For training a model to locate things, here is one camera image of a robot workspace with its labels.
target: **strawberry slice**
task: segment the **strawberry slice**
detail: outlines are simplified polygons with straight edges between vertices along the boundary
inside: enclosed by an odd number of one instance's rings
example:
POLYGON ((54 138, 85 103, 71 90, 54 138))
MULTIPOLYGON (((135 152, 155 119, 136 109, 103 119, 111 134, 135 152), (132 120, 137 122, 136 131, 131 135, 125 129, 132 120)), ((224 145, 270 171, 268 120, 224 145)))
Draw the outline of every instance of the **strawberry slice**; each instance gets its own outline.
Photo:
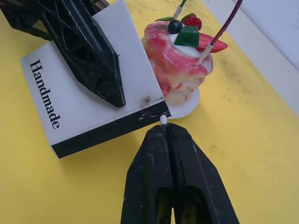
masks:
MULTIPOLYGON (((206 46, 211 42, 214 38, 212 36, 209 36, 207 34, 200 33, 199 35, 199 46, 196 48, 200 52, 203 52, 206 48, 206 46)), ((228 45, 225 42, 222 42, 220 40, 217 40, 214 44, 213 49, 211 50, 211 53, 217 53, 219 51, 224 50, 227 48, 228 45)))

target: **raspberry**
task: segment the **raspberry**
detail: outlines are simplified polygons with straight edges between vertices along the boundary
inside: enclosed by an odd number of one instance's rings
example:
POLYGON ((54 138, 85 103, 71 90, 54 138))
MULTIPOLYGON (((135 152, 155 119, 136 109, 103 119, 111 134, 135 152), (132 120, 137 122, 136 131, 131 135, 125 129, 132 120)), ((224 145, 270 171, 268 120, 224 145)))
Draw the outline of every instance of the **raspberry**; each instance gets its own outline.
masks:
POLYGON ((183 24, 185 26, 197 26, 198 30, 201 29, 201 20, 200 18, 197 18, 195 15, 191 15, 189 16, 184 22, 183 24))

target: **yellow table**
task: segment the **yellow table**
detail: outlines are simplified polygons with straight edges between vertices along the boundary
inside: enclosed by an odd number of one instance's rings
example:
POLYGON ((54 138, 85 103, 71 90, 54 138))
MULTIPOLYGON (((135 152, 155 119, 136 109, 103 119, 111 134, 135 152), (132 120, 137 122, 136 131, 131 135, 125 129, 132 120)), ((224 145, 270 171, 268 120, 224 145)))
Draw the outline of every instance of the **yellow table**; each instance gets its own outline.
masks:
MULTIPOLYGON (((140 37, 179 2, 128 0, 140 37)), ((190 12, 216 34, 220 24, 201 1, 188 0, 182 14, 190 12)), ((240 223, 299 223, 299 119, 232 38, 221 39, 229 48, 214 55, 199 106, 174 123, 217 167, 240 223)), ((0 223, 118 224, 127 169, 152 126, 58 160, 20 65, 45 43, 0 13, 0 223)))

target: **red stick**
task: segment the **red stick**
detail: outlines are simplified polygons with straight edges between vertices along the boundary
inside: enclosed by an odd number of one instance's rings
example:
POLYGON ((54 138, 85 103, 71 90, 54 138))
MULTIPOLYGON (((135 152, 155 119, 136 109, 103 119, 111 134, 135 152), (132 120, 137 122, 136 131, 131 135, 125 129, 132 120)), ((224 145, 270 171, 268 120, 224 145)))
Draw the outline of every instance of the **red stick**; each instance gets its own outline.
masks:
POLYGON ((217 33, 217 35, 214 37, 214 39, 211 41, 211 46, 213 46, 216 41, 219 39, 219 37, 223 34, 224 31, 226 31, 226 29, 228 28, 230 22, 233 20, 235 14, 237 13, 238 9, 240 8, 240 5, 242 4, 243 0, 238 0, 232 13, 229 15, 228 20, 226 20, 226 22, 224 23, 224 25, 222 26, 222 28, 219 30, 219 32, 217 33))

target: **white cake stand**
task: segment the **white cake stand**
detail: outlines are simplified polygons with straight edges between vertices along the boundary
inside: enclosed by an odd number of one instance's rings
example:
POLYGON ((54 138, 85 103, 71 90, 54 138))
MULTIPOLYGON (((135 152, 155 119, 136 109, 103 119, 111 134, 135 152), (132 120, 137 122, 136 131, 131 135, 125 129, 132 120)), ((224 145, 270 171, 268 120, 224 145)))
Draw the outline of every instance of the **white cake stand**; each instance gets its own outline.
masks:
POLYGON ((180 106, 169 106, 171 116, 168 119, 179 119, 192 113, 199 102, 199 87, 194 89, 188 101, 180 106))

